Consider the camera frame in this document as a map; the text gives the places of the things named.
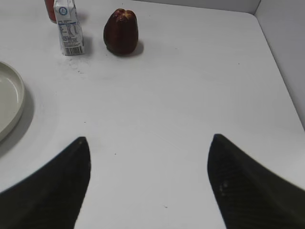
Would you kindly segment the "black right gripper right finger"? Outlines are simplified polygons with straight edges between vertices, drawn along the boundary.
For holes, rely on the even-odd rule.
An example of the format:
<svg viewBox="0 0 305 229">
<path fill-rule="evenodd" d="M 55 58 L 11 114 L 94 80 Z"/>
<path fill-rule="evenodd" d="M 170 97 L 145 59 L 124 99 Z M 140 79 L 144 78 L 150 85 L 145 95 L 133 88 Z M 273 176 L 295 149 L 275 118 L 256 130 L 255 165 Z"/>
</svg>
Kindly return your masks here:
<svg viewBox="0 0 305 229">
<path fill-rule="evenodd" d="M 207 174 L 228 229 L 303 229 L 305 191 L 215 134 Z"/>
</svg>

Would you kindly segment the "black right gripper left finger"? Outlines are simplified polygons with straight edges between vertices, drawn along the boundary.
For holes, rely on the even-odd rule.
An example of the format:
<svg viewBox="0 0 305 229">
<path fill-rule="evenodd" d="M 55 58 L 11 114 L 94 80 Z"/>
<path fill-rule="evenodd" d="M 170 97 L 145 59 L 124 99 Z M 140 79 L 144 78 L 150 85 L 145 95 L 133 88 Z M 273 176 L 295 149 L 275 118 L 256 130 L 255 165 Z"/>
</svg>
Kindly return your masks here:
<svg viewBox="0 0 305 229">
<path fill-rule="evenodd" d="M 78 137 L 55 158 L 0 194 L 2 229 L 72 229 L 91 178 L 91 155 Z"/>
</svg>

